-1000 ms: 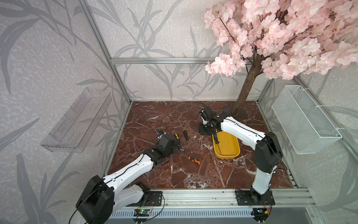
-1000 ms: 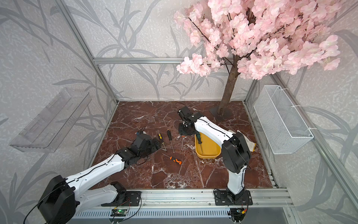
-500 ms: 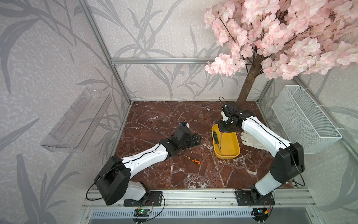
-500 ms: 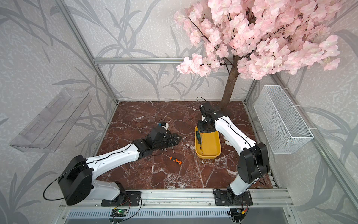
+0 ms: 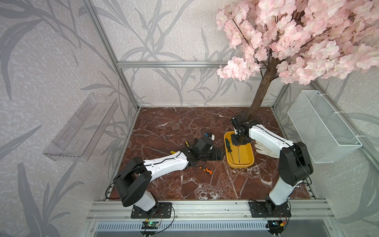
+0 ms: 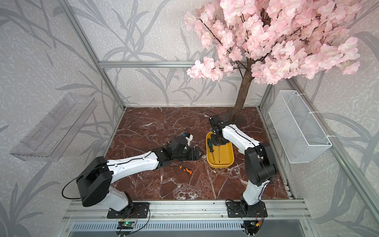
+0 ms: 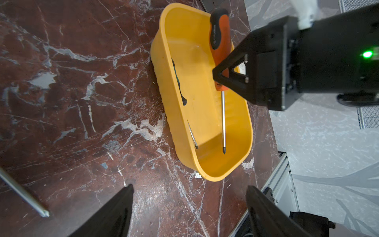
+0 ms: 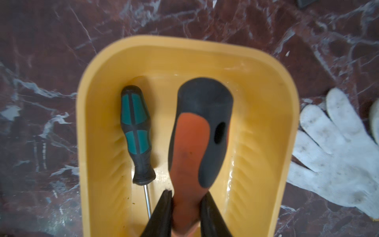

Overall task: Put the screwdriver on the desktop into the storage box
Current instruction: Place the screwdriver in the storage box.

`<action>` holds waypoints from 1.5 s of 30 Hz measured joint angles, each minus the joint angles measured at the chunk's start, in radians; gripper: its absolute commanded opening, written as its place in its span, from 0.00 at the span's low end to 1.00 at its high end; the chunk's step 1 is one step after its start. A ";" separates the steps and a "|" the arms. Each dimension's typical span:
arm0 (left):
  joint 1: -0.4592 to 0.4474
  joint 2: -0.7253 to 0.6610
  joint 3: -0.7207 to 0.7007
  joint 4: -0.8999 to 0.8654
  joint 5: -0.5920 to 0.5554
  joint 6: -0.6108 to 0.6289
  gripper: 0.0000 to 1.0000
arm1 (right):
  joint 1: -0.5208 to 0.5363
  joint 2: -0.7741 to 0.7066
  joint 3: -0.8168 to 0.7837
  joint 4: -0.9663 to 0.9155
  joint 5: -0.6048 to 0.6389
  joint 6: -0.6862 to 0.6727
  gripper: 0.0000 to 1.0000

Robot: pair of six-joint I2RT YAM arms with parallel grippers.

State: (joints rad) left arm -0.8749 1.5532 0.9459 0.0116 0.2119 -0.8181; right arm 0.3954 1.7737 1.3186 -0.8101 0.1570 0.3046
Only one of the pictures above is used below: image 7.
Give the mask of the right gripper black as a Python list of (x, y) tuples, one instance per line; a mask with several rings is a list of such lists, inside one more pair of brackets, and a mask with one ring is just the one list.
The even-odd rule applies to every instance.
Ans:
[(286, 16), (251, 32), (212, 71), (215, 82), (248, 102), (285, 111), (290, 104), (287, 85), (294, 66), (292, 53), (299, 35), (298, 19)]

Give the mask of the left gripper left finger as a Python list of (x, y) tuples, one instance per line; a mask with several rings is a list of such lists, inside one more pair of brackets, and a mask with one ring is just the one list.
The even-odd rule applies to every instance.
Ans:
[(133, 185), (123, 187), (71, 237), (127, 237), (132, 216)]

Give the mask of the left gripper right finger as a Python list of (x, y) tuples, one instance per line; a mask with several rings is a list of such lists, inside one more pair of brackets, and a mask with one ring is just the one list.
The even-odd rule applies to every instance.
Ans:
[(294, 221), (289, 219), (258, 188), (248, 186), (246, 203), (255, 237), (309, 237)]

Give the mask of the yellow plastic storage box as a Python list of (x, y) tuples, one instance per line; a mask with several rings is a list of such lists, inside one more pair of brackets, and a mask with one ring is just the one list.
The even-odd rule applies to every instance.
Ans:
[(215, 64), (209, 33), (209, 13), (180, 3), (170, 4), (160, 16), (151, 60), (180, 162), (206, 180), (218, 182), (250, 154), (253, 128), (246, 100), (231, 90), (226, 91), (226, 154), (223, 154), (221, 94), (215, 89), (212, 76)]

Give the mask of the green black handle screwdriver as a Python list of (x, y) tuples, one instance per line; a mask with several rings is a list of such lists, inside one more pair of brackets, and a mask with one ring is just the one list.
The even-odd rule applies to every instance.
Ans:
[[(183, 106), (186, 106), (187, 105), (187, 99), (183, 96), (182, 92), (181, 92), (181, 86), (180, 86), (180, 81), (179, 81), (179, 78), (178, 78), (178, 75), (177, 75), (177, 72), (176, 72), (176, 66), (175, 66), (175, 62), (173, 59), (172, 60), (172, 64), (173, 64), (173, 68), (174, 68), (174, 72), (175, 72), (175, 76), (176, 76), (176, 80), (177, 80), (177, 84), (178, 84), (178, 87), (179, 87), (179, 92), (180, 92), (180, 96), (181, 96), (181, 99), (182, 99), (182, 103), (183, 103)], [(193, 140), (193, 143), (194, 143), (194, 146), (196, 149), (198, 149), (198, 143), (194, 137), (194, 134), (192, 132), (192, 129), (190, 127), (190, 124), (188, 122), (188, 126), (189, 126), (189, 131), (190, 131), (190, 135), (191, 135), (191, 138)]]

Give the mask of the orange handle long screwdriver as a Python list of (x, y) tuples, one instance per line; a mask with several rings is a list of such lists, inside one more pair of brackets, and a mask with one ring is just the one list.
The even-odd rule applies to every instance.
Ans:
[[(224, 8), (216, 9), (210, 17), (210, 49), (215, 66), (218, 66), (232, 50), (229, 13)], [(221, 92), (222, 108), (222, 137), (223, 137), (223, 154), (226, 154), (226, 115), (225, 115), (225, 91), (226, 86), (215, 82), (215, 88)]]

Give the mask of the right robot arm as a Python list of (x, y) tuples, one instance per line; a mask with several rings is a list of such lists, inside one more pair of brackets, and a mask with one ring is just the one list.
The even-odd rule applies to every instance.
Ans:
[(285, 16), (231, 46), (228, 11), (210, 17), (213, 79), (245, 100), (284, 111), (304, 93), (332, 93), (350, 107), (379, 103), (379, 6), (319, 21)]

